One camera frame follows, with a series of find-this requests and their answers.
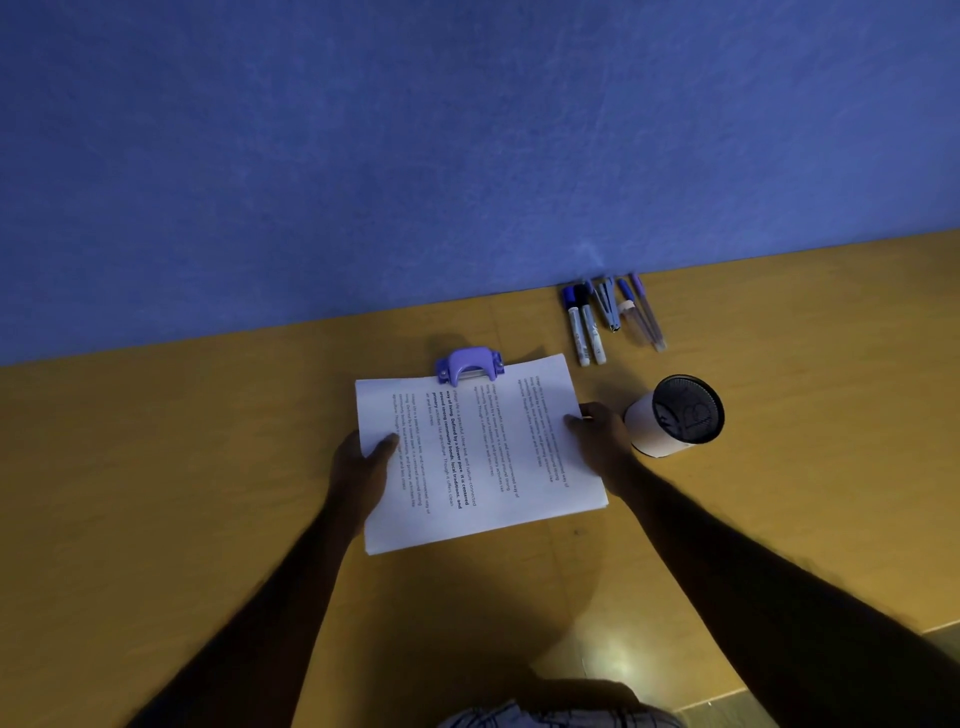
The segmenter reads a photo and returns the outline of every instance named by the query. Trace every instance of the finger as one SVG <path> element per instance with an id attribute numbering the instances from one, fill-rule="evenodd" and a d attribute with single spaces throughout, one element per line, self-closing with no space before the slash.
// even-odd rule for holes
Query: finger
<path id="1" fill-rule="evenodd" d="M 607 407 L 598 401 L 589 401 L 580 405 L 580 412 L 584 417 L 592 417 L 594 420 L 597 420 L 604 416 L 607 412 Z"/>
<path id="2" fill-rule="evenodd" d="M 370 453 L 368 460 L 371 460 L 373 463 L 386 463 L 390 460 L 391 456 L 396 450 L 396 446 L 399 445 L 400 436 L 395 432 L 387 435 L 373 449 L 373 452 Z"/>
<path id="3" fill-rule="evenodd" d="M 574 417 L 573 415 L 564 415 L 564 424 L 566 425 L 567 429 L 570 430 L 570 432 L 576 434 L 580 432 L 587 423 L 585 423 L 579 417 Z"/>

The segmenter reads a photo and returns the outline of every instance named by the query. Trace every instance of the whiteboard marker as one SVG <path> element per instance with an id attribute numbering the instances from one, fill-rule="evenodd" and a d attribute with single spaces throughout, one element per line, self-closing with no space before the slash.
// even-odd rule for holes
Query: whiteboard marker
<path id="1" fill-rule="evenodd" d="M 584 327 L 580 323 L 580 309 L 577 308 L 577 299 L 573 295 L 572 285 L 568 285 L 564 289 L 564 307 L 566 308 L 567 316 L 570 317 L 570 328 L 573 329 L 573 343 L 577 347 L 577 358 L 580 359 L 580 366 L 588 367 L 590 365 L 590 351 L 587 348 Z"/>

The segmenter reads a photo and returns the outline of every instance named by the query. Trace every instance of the yellow table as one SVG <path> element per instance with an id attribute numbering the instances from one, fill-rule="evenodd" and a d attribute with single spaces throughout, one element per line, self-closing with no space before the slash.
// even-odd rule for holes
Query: yellow table
<path id="1" fill-rule="evenodd" d="M 960 618 L 960 233 L 651 275 L 670 344 L 580 369 L 532 290 L 0 370 L 0 723 L 144 701 L 312 517 L 353 381 L 452 349 L 564 352 L 582 400 L 721 394 L 714 443 L 654 468 L 911 626 Z M 368 557 L 351 549 L 299 726 L 429 725 L 527 665 L 680 707 L 740 683 L 630 513 Z"/>

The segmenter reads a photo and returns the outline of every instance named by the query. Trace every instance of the marker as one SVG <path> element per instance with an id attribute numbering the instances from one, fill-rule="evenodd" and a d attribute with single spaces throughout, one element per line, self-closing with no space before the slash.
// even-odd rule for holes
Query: marker
<path id="1" fill-rule="evenodd" d="M 593 318 L 593 309 L 590 308 L 590 287 L 582 283 L 573 286 L 573 294 L 576 297 L 576 303 L 580 306 L 580 312 L 584 315 L 584 324 L 587 325 L 587 336 L 593 346 L 593 358 L 597 364 L 607 363 L 607 353 L 603 351 L 603 342 L 600 341 L 600 331 L 597 328 L 596 319 Z"/>
<path id="2" fill-rule="evenodd" d="M 570 317 L 573 343 L 577 347 L 577 358 L 580 359 L 580 366 L 588 367 L 590 365 L 590 352 L 587 348 L 587 340 L 584 337 L 584 328 L 580 324 L 580 310 L 577 308 L 577 297 L 573 293 L 572 285 L 568 285 L 564 289 L 564 307 L 566 308 L 566 314 Z"/>
<path id="3" fill-rule="evenodd" d="M 647 301 L 647 291 L 643 287 L 643 283 L 640 282 L 640 276 L 636 273 L 630 274 L 630 280 L 634 282 L 634 288 L 640 296 L 638 303 L 640 308 L 643 309 L 643 314 L 647 317 L 647 323 L 650 325 L 650 331 L 654 335 L 654 348 L 658 352 L 662 352 L 666 349 L 666 341 L 663 339 L 663 332 L 660 330 L 660 324 L 657 323 L 657 317 L 654 316 L 654 309 L 650 307 L 650 303 Z"/>

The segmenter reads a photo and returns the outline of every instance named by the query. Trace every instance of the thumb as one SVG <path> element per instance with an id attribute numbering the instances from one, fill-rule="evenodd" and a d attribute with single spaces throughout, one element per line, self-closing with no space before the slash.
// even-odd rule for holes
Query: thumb
<path id="1" fill-rule="evenodd" d="M 370 457 L 367 459 L 376 465 L 381 463 L 386 465 L 387 461 L 393 456 L 396 446 L 399 445 L 399 443 L 399 435 L 396 433 L 387 435 L 376 444 L 376 447 L 373 449 L 373 452 L 370 453 Z"/>
<path id="2" fill-rule="evenodd" d="M 587 423 L 585 423 L 579 417 L 574 417 L 573 415 L 564 415 L 564 424 L 566 425 L 566 428 L 574 435 L 579 435 L 581 432 L 583 432 L 584 427 L 587 426 Z"/>

